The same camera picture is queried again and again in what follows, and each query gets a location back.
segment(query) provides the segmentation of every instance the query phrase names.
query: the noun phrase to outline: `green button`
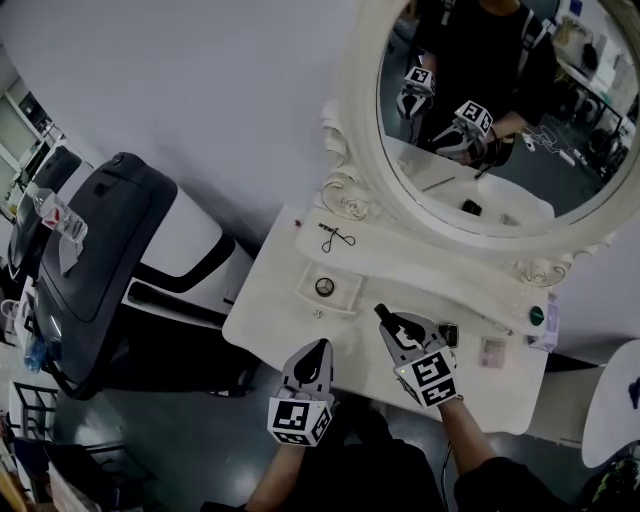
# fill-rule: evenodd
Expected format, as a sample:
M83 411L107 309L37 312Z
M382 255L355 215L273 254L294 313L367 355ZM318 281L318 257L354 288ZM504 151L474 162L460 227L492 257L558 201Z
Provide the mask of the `green button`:
M538 306L532 307L531 311L529 311L529 320L531 320L531 323L536 327L542 324L542 322L544 322L544 313L542 309Z

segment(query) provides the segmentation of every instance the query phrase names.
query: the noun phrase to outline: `small bottle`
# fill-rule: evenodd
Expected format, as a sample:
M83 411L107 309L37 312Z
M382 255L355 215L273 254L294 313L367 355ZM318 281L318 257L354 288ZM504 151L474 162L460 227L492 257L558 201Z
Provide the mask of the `small bottle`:
M72 242L82 242L89 227L82 218L69 208L56 193L49 188L40 188L34 182L29 183L25 192L32 200L36 213L42 217L42 223L57 231Z
M33 373L38 373L44 364L47 346L40 336L32 336L24 355L24 364Z

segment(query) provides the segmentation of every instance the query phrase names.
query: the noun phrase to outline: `black shirt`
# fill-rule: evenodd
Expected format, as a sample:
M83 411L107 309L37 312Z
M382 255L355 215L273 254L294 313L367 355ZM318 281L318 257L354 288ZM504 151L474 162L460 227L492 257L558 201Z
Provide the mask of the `black shirt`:
M366 445L346 446L325 461L314 460L311 466L303 466L296 489L284 508L286 512L444 510L424 453L402 441L376 449ZM490 459L463 475L454 492L460 512L574 510L553 496L526 466L505 458ZM201 509L226 510L233 508L206 503Z
M530 52L518 79L529 9L521 6L514 14L496 16L478 0L457 0L443 26L442 0L425 0L422 7L414 42L437 59L435 103L425 116L423 131L430 137L440 133L468 100L488 109L494 121L513 110L537 125L553 91L556 56L547 35ZM541 30L534 17L527 33Z

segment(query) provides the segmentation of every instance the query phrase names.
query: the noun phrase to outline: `wrist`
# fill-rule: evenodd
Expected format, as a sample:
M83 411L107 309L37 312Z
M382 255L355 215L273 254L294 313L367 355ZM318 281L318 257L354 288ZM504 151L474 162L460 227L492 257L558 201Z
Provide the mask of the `wrist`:
M457 396L438 405L438 409L440 410L441 415L456 412L463 407L464 402L462 401L461 396Z
M278 448L278 453L282 457L288 459L295 459L304 456L306 446L296 446L293 444L281 444Z

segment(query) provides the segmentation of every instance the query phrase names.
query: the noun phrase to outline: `mirror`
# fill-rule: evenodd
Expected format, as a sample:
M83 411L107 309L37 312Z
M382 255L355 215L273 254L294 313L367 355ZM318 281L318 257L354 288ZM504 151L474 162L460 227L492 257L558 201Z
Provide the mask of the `mirror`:
M378 94L384 151L414 199L478 225L596 208L628 171L636 70L596 0L412 0Z

